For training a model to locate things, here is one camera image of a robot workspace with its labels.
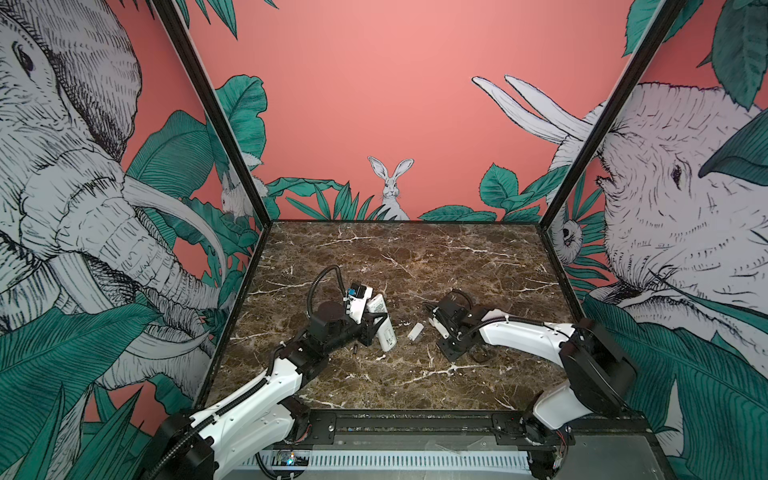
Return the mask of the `left black frame post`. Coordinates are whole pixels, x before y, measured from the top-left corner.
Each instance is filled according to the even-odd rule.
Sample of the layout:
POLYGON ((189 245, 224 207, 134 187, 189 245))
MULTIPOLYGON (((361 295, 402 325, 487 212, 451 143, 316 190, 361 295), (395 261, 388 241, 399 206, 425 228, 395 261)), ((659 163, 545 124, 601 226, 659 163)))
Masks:
POLYGON ((226 157, 232 164, 246 192, 249 203, 259 222, 269 229, 272 226, 266 207, 247 169, 242 151, 226 118, 218 96, 187 32, 183 17, 175 1, 153 0, 152 5, 176 51, 184 70, 202 103, 205 114, 222 144, 226 157))

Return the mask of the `white battery cover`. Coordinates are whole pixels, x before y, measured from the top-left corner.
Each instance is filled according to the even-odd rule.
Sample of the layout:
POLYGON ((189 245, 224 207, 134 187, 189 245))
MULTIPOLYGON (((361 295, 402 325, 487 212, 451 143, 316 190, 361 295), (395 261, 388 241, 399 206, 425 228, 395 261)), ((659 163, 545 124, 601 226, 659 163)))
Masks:
POLYGON ((424 325, 422 323, 416 323, 414 327, 411 329, 411 331, 408 333, 407 338, 410 341, 416 341, 420 334, 424 330, 424 325))

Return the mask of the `black frame post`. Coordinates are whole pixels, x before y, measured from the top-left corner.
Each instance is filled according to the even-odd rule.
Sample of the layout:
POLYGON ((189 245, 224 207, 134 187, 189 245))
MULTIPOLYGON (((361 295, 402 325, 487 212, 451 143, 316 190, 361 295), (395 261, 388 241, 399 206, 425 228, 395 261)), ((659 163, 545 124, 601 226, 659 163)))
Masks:
POLYGON ((584 141, 563 183, 539 221, 538 227, 540 230, 551 227, 556 215, 589 166, 589 163, 595 157, 598 147, 621 113, 633 89, 644 75, 685 4, 684 0, 660 2, 640 39, 637 49, 628 62, 611 96, 606 101, 595 126, 584 141))
POLYGON ((242 151, 226 118, 218 96, 187 32, 183 17, 175 1, 153 0, 152 5, 176 51, 184 70, 202 103, 205 114, 222 144, 226 157, 232 164, 246 192, 249 203, 259 222, 269 229, 272 226, 266 207, 247 169, 242 151))

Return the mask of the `white remote control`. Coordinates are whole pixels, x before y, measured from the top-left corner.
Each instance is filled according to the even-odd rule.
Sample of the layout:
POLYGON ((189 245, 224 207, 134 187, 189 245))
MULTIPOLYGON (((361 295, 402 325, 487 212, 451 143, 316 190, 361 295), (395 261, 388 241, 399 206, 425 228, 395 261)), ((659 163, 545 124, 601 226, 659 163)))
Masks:
POLYGON ((374 317, 376 337, 382 351, 391 351, 396 346, 397 339, 383 295, 372 297, 366 304, 366 311, 374 317))

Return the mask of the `right black frame post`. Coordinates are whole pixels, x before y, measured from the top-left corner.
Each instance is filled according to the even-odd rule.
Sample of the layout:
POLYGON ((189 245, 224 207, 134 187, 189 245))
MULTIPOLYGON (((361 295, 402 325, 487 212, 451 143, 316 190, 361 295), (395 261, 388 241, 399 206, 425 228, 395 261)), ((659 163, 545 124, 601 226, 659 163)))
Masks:
POLYGON ((633 89, 644 75, 685 4, 684 0, 660 2, 640 39, 637 49, 628 62, 611 96, 606 101, 595 126, 584 141, 563 183, 539 221, 538 227, 540 230, 551 227, 556 215, 589 166, 589 163, 595 157, 598 147, 621 113, 633 89))

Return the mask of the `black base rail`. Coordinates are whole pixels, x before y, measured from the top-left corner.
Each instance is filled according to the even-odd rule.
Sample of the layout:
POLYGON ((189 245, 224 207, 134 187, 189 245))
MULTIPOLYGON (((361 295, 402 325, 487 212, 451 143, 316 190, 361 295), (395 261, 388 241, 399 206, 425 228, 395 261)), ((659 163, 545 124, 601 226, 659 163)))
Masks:
POLYGON ((557 431, 540 428, 529 436, 522 417, 521 411, 514 410, 312 409, 308 432, 299 435, 296 442, 304 447, 338 445, 354 436, 376 440, 488 437, 496 446, 528 450, 559 447, 563 441, 573 445, 588 436, 647 436, 651 433, 643 416, 626 414, 618 418, 587 415, 570 421, 557 431))

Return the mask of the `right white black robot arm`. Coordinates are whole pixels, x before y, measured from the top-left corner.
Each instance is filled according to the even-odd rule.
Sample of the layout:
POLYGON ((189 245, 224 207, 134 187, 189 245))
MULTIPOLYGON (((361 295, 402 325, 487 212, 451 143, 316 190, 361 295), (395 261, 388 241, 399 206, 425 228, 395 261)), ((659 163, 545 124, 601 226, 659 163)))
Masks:
POLYGON ((453 362, 475 347, 505 347, 547 360, 566 379, 538 394, 520 418, 520 430, 533 445, 565 438, 563 428, 590 414, 616 418, 629 410, 626 396, 638 367, 606 328, 583 317, 576 323, 539 322, 472 302, 454 290, 436 303, 425 302, 441 339, 438 347, 453 362))

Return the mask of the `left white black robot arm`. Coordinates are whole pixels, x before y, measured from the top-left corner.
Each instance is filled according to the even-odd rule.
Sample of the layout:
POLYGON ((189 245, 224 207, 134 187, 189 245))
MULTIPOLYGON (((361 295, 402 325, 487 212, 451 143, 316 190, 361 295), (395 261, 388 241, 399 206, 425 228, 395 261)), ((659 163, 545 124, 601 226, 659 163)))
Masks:
POLYGON ((278 346, 256 378, 213 406, 163 422, 141 459, 137 479, 223 479, 257 452, 310 431, 309 410, 295 395, 349 343, 373 343, 389 319, 382 295, 324 302, 308 326, 278 346))

